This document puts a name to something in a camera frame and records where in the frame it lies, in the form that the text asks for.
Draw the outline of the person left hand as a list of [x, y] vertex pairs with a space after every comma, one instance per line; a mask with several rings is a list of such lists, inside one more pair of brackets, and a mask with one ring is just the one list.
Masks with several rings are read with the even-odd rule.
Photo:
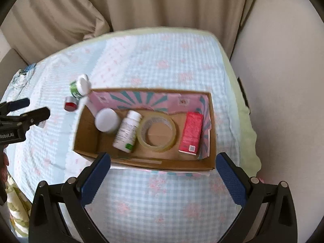
[[1, 182], [5, 183], [8, 180], [9, 160], [8, 160], [7, 154], [5, 152], [1, 153], [1, 157], [3, 159], [3, 165], [1, 167]]

